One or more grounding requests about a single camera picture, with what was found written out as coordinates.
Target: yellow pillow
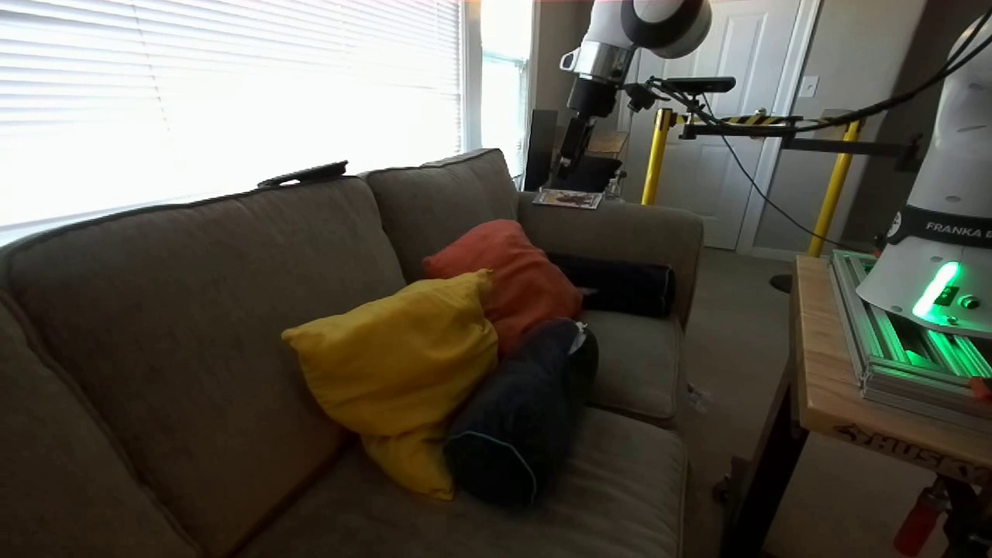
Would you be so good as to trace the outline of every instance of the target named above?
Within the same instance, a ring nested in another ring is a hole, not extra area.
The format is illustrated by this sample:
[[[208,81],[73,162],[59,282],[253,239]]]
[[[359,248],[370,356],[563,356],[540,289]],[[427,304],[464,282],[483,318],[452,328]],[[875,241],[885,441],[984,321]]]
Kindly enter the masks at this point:
[[[421,279],[350,314],[281,331],[317,404],[364,436],[400,487],[452,496],[440,436],[451,416],[496,369],[483,314],[486,273]]]

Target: green light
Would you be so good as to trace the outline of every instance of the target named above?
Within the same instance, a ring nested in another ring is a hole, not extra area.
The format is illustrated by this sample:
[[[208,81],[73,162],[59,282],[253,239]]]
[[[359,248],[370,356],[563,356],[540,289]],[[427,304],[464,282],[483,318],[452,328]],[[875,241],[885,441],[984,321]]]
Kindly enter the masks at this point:
[[[919,298],[919,304],[913,308],[914,318],[928,318],[933,302],[942,294],[942,289],[950,289],[950,282],[962,273],[957,262],[950,262],[936,269],[933,282],[928,284],[925,298]]]

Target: wooden table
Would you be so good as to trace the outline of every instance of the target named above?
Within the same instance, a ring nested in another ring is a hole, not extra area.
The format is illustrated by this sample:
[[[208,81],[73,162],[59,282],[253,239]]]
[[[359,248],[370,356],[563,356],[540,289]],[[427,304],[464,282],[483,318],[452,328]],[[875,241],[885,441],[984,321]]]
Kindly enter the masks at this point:
[[[964,483],[992,483],[992,426],[941,422],[863,401],[827,262],[796,259],[791,364],[761,450],[730,509],[722,555],[761,555],[808,431],[914,461]]]

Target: couch backrest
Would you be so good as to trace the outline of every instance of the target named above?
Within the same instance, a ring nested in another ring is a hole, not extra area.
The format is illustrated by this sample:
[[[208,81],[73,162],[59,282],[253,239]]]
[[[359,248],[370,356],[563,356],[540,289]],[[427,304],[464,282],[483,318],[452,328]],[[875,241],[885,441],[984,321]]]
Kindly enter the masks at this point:
[[[421,169],[373,172],[370,187],[383,208],[407,279],[421,262],[483,221],[514,221],[519,190],[499,149],[468,153]]]
[[[7,248],[0,276],[210,555],[251,537],[343,441],[279,331],[403,284],[366,181],[80,222]]]
[[[0,555],[196,555],[0,298]]]

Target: window blinds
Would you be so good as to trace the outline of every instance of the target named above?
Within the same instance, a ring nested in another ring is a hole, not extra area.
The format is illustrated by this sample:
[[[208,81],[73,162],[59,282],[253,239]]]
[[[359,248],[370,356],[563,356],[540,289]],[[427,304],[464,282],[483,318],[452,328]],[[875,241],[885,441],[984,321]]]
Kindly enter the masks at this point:
[[[463,0],[0,0],[0,226],[463,153]]]

